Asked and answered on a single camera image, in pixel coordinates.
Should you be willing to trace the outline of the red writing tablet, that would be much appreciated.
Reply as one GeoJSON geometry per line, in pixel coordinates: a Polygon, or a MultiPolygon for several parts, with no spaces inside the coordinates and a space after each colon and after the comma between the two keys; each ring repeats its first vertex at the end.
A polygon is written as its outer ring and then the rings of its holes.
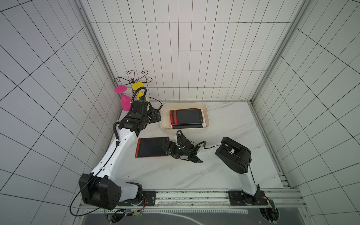
{"type": "Polygon", "coordinates": [[[168,156],[165,145],[169,137],[140,138],[137,142],[135,158],[168,156]]]}
{"type": "Polygon", "coordinates": [[[202,124],[203,114],[197,108],[171,110],[170,121],[172,125],[202,124]]]}

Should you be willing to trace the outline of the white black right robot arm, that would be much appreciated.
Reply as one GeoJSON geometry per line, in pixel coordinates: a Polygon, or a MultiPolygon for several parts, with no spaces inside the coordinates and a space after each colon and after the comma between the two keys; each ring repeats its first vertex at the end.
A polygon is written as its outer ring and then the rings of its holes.
{"type": "Polygon", "coordinates": [[[163,149],[175,159],[202,163],[213,158],[219,158],[228,168],[237,173],[241,191],[228,191],[230,204],[235,206],[268,206],[269,199],[255,183],[251,172],[251,151],[244,145],[229,137],[223,137],[219,144],[206,146],[206,141],[194,143],[178,130],[175,141],[167,142],[163,149]]]}

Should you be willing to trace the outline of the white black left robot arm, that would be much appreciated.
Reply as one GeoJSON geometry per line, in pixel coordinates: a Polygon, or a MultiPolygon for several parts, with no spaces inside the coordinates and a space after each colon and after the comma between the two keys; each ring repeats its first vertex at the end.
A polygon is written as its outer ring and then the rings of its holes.
{"type": "Polygon", "coordinates": [[[126,116],[113,124],[115,138],[98,165],[79,179],[80,194],[85,204],[113,210],[120,202],[140,203],[142,185],[117,178],[130,146],[148,124],[161,121],[160,108],[155,109],[146,99],[134,100],[126,116]]]}

